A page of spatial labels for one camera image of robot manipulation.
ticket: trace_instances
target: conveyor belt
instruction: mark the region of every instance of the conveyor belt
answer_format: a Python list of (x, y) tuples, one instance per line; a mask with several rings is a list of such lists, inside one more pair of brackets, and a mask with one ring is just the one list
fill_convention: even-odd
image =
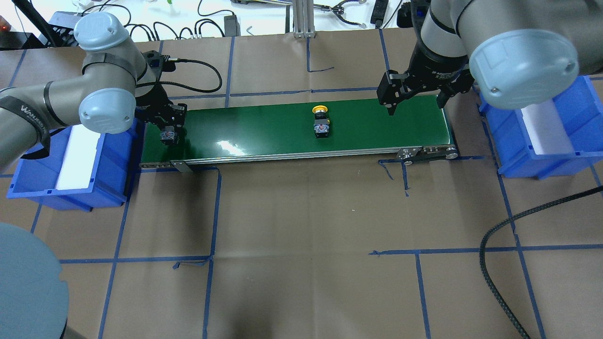
[[(329, 108), (328, 138), (314, 136), (312, 108), (317, 104)], [(454, 147), (446, 114), (432, 95), (403, 102), (394, 116), (375, 99), (192, 110), (186, 129), (184, 142), (167, 147), (159, 141), (157, 127), (148, 125), (141, 167)]]

